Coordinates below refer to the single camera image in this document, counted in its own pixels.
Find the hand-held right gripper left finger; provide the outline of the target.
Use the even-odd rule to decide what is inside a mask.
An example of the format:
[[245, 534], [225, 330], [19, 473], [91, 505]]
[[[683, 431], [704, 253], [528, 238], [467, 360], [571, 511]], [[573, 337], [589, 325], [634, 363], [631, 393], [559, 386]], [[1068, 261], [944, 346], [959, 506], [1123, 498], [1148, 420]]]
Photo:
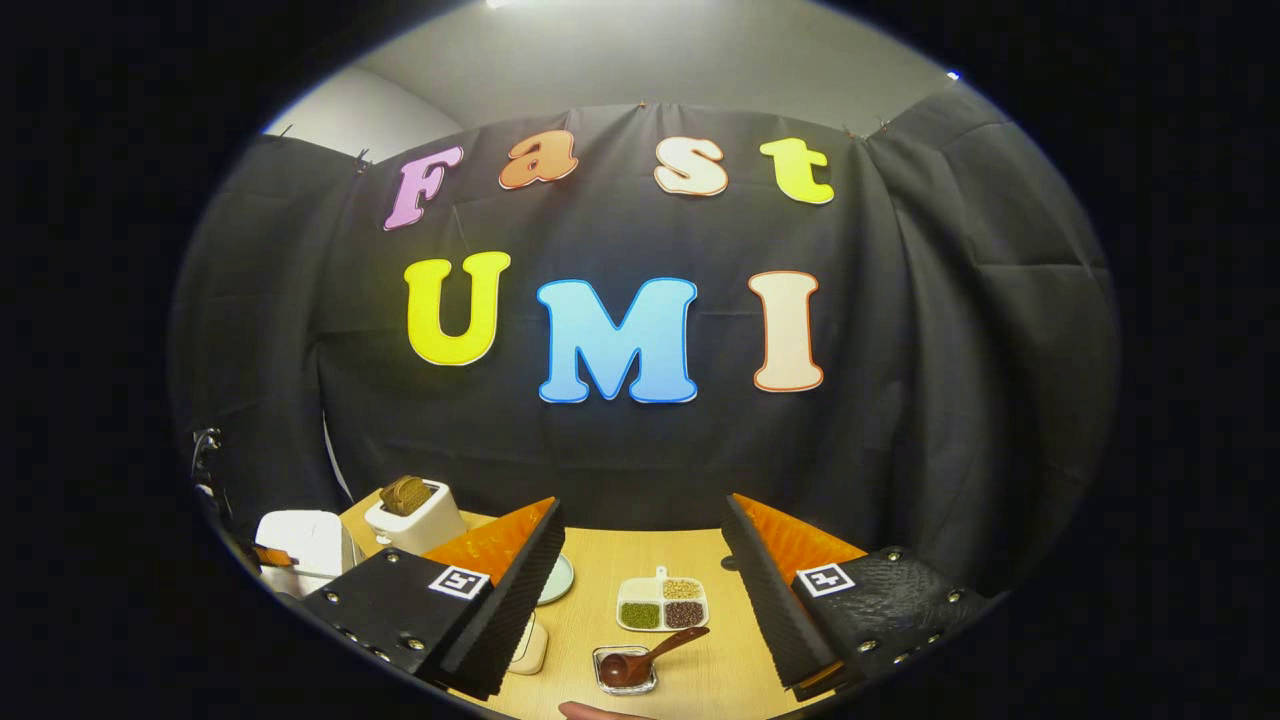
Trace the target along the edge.
[[564, 543], [548, 497], [426, 553], [383, 550], [306, 594], [300, 609], [338, 639], [475, 700], [499, 693]]

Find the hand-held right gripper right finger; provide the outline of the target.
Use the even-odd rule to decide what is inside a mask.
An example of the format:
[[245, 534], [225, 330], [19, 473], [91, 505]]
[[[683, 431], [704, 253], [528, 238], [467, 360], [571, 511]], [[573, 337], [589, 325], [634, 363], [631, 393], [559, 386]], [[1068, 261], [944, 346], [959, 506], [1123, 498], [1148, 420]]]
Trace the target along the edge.
[[726, 502], [721, 533], [778, 679], [796, 700], [878, 682], [992, 605], [904, 547], [860, 550], [745, 495]]

